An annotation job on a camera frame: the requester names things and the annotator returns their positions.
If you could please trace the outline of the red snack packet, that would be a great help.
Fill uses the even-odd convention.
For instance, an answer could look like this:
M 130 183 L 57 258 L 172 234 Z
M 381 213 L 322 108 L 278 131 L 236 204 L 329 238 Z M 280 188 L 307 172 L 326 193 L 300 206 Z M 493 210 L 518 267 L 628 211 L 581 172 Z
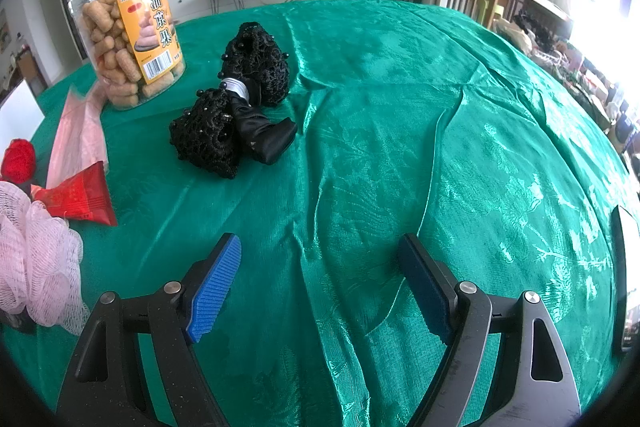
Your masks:
M 53 188 L 32 184 L 30 196 L 42 202 L 50 216 L 91 221 L 114 227 L 116 216 L 105 180 L 103 161 L 97 161 Z

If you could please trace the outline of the black lace hair accessory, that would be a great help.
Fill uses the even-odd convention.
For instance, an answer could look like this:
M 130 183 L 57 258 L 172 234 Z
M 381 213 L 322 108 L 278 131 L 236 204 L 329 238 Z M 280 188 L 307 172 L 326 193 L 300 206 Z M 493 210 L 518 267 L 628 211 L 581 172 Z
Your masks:
M 290 69 L 288 54 L 260 23 L 242 24 L 221 61 L 219 86 L 196 92 L 192 107 L 171 121 L 169 143 L 179 159 L 232 179 L 245 157 L 274 164 L 293 143 L 297 124 L 262 113 L 288 96 Z

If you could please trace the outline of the pink mesh bath sponge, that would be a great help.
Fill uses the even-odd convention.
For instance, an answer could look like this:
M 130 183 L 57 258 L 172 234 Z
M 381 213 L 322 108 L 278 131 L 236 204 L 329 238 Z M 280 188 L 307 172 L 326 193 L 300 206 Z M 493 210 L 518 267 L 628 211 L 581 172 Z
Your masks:
M 1 310 L 78 336 L 89 316 L 81 295 L 84 245 L 67 222 L 1 183 Z

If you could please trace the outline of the pink packaged cloth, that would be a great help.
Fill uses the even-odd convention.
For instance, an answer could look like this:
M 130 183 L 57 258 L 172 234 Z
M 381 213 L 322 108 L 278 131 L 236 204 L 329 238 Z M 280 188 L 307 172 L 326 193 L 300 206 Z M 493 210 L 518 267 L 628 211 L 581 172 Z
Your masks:
M 47 188 L 55 188 L 71 176 L 101 161 L 108 170 L 101 114 L 107 102 L 103 83 L 96 80 L 86 95 L 74 88 L 67 93 L 58 122 L 47 172 Z

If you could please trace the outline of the red yarn ball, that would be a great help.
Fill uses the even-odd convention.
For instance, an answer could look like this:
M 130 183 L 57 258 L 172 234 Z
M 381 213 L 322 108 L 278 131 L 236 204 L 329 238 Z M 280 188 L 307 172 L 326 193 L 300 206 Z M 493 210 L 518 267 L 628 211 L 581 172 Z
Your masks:
M 28 140 L 14 139 L 4 152 L 1 179 L 21 184 L 32 179 L 36 171 L 36 153 Z

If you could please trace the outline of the green satin tablecloth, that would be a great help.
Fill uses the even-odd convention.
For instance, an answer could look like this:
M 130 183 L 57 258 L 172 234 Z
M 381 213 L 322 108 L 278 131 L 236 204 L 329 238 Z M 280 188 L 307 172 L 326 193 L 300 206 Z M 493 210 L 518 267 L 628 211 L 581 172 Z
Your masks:
M 171 121 L 258 22 L 288 54 L 272 166 L 225 180 L 178 158 Z M 299 1 L 181 24 L 186 70 L 104 108 L 114 227 L 79 222 L 82 297 L 137 297 L 234 233 L 243 257 L 195 352 L 235 426 L 402 426 L 445 347 L 396 258 L 419 236 L 488 293 L 537 291 L 588 407 L 615 374 L 611 213 L 639 208 L 616 150 L 562 84 L 472 20 L 397 1 Z

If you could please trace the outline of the white cardboard storage box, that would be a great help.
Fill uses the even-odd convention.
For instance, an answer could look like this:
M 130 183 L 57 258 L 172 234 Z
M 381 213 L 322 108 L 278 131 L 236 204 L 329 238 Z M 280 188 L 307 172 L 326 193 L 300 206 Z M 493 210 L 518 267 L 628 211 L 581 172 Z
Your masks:
M 44 115 L 26 80 L 22 80 L 1 103 L 0 154 L 15 139 L 30 141 L 44 121 Z

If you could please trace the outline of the clear jar of puffed snacks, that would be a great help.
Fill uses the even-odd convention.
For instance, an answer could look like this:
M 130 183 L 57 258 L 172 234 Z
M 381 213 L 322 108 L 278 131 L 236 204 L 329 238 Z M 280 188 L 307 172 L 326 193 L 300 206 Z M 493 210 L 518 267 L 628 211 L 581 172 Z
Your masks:
M 66 0 L 88 60 L 119 109 L 168 90 L 186 70 L 169 0 Z

